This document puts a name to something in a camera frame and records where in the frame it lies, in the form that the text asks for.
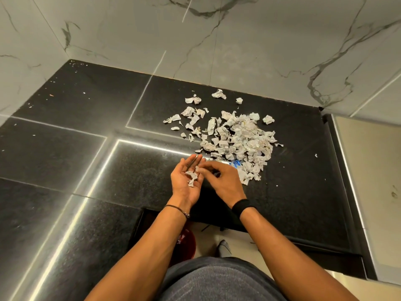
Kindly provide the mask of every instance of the red bucket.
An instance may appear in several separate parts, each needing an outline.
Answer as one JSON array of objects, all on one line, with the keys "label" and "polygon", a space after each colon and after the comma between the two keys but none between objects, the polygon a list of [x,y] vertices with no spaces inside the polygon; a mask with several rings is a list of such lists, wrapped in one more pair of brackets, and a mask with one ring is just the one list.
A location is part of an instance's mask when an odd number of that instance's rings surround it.
[{"label": "red bucket", "polygon": [[174,247],[169,266],[193,259],[196,249],[197,242],[195,240],[195,235],[189,229],[184,228],[178,237],[177,244]]}]

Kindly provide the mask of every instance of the black wristband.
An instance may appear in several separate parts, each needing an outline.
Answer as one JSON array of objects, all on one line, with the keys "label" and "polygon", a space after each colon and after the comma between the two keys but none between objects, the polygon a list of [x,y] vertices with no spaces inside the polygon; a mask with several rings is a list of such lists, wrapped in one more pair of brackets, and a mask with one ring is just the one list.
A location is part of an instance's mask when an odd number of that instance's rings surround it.
[{"label": "black wristband", "polygon": [[248,207],[254,208],[248,199],[242,199],[234,204],[233,208],[231,208],[231,211],[239,218],[244,209]]}]

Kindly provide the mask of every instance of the forearm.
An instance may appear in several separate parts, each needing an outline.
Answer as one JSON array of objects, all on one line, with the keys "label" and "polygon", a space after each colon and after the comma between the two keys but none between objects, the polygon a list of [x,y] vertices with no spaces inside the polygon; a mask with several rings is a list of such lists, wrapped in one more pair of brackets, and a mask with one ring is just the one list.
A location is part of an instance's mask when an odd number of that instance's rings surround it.
[{"label": "forearm", "polygon": [[357,300],[255,208],[245,209],[241,222],[258,246],[275,282],[291,301]]},{"label": "forearm", "polygon": [[[180,199],[169,204],[189,212]],[[104,276],[86,301],[152,299],[167,271],[178,235],[186,222],[182,212],[165,207],[136,245]]]}]

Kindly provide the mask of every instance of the pile of paper scraps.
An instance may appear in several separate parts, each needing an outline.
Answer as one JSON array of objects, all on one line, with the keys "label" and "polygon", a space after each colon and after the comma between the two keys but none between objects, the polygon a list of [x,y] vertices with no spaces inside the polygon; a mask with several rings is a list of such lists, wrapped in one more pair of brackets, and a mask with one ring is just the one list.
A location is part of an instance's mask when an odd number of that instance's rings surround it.
[{"label": "pile of paper scraps", "polygon": [[[222,99],[227,98],[221,89],[218,89],[212,96]],[[191,98],[185,99],[186,103],[199,104],[200,101],[201,99],[196,94]],[[243,99],[237,98],[236,102],[242,104]],[[181,113],[181,115],[190,119],[190,122],[185,125],[185,128],[191,131],[188,136],[189,141],[195,141],[193,135],[196,135],[201,140],[201,149],[195,150],[195,152],[201,153],[204,150],[210,152],[210,156],[217,161],[230,161],[230,164],[238,170],[239,178],[244,185],[248,185],[248,182],[252,179],[260,181],[261,176],[259,172],[263,171],[263,166],[267,165],[267,161],[272,155],[272,144],[275,143],[275,146],[283,147],[282,144],[276,143],[277,140],[274,138],[275,132],[263,131],[258,128],[257,121],[260,120],[258,113],[236,116],[236,111],[233,111],[233,113],[221,111],[221,117],[212,117],[208,121],[207,129],[203,131],[201,131],[200,127],[194,127],[208,112],[207,108],[194,109],[188,106]],[[177,120],[183,126],[179,114],[163,122],[170,124]],[[274,119],[266,115],[262,121],[265,124],[270,124],[274,122]],[[178,126],[171,128],[171,130],[179,129]],[[181,133],[181,136],[185,138],[186,134]],[[208,141],[208,136],[212,137],[211,142]],[[192,178],[188,185],[193,187],[194,180],[198,176],[196,173],[190,171],[187,171],[185,174]]]}]

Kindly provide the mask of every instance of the gray clothing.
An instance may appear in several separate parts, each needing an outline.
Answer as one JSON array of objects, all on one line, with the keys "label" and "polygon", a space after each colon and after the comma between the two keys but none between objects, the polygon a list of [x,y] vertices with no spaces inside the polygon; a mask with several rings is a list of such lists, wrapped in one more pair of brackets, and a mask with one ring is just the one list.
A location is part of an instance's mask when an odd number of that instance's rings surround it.
[{"label": "gray clothing", "polygon": [[274,281],[238,258],[196,258],[167,270],[155,300],[287,300]]}]

